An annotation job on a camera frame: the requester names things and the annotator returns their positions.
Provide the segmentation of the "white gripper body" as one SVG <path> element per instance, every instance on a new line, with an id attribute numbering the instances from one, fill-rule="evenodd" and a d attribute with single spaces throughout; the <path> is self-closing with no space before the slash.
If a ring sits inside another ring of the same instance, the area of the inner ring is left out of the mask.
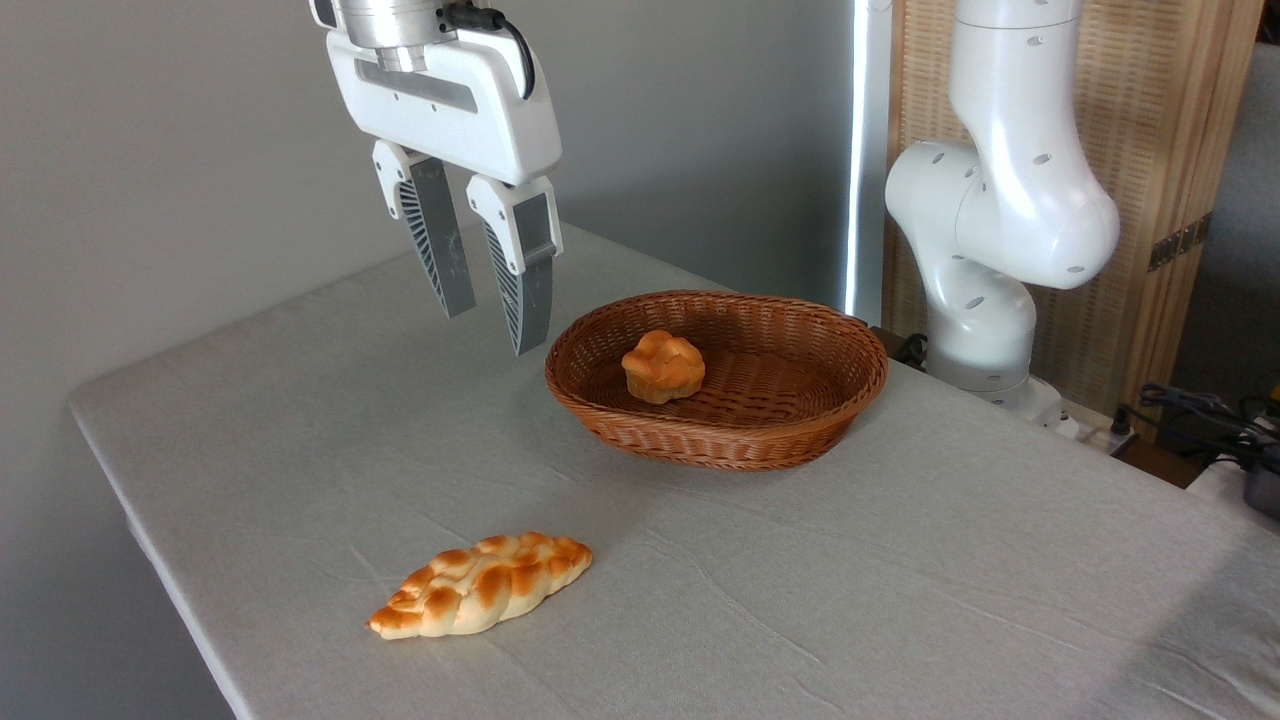
<path id="1" fill-rule="evenodd" d="M 561 160 L 549 90 L 522 97 L 518 45 L 507 33 L 460 31 L 429 45 L 428 69 L 392 72 L 370 49 L 332 31 L 326 50 L 353 123 L 366 135 L 466 170 L 525 184 Z"/>

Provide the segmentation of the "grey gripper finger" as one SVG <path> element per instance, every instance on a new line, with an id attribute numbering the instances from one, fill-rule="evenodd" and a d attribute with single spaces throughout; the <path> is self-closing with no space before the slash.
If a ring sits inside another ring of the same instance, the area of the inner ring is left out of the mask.
<path id="1" fill-rule="evenodd" d="M 547 177 L 508 187 L 476 174 L 467 197 L 484 222 L 515 354 L 524 355 L 547 340 L 553 259 L 564 251 L 553 187 Z"/>
<path id="2" fill-rule="evenodd" d="M 476 306 L 445 164 L 384 138 L 372 163 L 390 217 L 406 223 L 447 316 Z"/>

